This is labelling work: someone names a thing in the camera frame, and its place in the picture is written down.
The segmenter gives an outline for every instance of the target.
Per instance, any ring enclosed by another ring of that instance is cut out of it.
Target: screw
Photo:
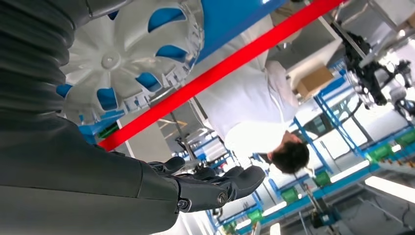
[[[185,209],[188,206],[188,202],[185,200],[180,200],[177,202],[177,207],[180,209]]]
[[[226,196],[225,193],[220,193],[218,196],[218,204],[219,206],[223,206],[226,204],[226,201],[228,200],[228,197]]]

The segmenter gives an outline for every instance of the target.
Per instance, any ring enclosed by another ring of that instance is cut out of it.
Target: white fan wheel
[[[166,8],[181,14],[151,28],[153,14]],[[161,89],[180,85],[203,43],[200,0],[136,0],[120,9],[114,20],[104,16],[89,22],[77,30],[69,63],[61,67],[72,86],[65,97],[65,117],[92,124],[110,111],[128,113],[148,107]],[[183,53],[180,58],[161,54],[166,47]],[[151,87],[140,82],[144,74],[154,78]],[[101,91],[113,92],[114,106],[103,106]]]

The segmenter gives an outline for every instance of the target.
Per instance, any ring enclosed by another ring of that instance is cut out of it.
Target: window
[[[334,115],[340,120],[340,122],[343,123],[349,119],[353,111],[358,108],[358,104],[359,97],[355,93],[352,93],[334,105],[331,110],[333,111]],[[303,128],[312,140],[318,139],[319,137],[334,130],[334,126],[331,124],[330,119],[324,113],[306,123]],[[303,143],[308,143],[300,130],[297,129],[292,133],[298,136],[303,141]]]

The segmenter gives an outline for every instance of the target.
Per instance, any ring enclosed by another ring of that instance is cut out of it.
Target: green component
[[[287,204],[293,203],[298,200],[298,191],[295,187],[289,188],[281,192],[281,197]]]
[[[223,226],[223,229],[227,232],[227,233],[229,233],[229,234],[234,234],[234,233],[236,233],[236,221],[232,221],[231,223],[229,223],[229,224],[225,224],[224,226]]]
[[[410,131],[396,138],[395,141],[402,147],[408,146],[409,144],[415,142],[415,131]]]
[[[391,146],[389,144],[384,144],[384,145],[380,146],[379,148],[371,151],[369,153],[368,159],[372,163],[377,163],[377,162],[379,162],[380,160],[384,159],[385,157],[387,157],[389,155],[393,155],[393,151],[391,149]]]
[[[251,220],[252,224],[255,224],[256,222],[258,222],[259,220],[261,220],[263,218],[262,217],[262,211],[255,210],[255,211],[248,214],[248,218]]]
[[[108,136],[110,136],[112,133],[114,133],[117,130],[119,130],[118,124],[114,122],[111,126],[105,128],[103,131],[98,133],[97,136],[100,139],[106,139]]]
[[[313,179],[314,183],[320,188],[329,185],[331,183],[330,176],[328,176],[327,172],[323,171],[316,175],[316,177]]]

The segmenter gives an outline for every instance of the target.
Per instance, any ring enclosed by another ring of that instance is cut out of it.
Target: robotic arm
[[[225,177],[172,176],[182,159],[151,163],[87,144],[57,112],[59,67],[74,31],[130,0],[0,0],[0,231],[147,235],[179,211],[222,207],[262,182],[258,167]]]

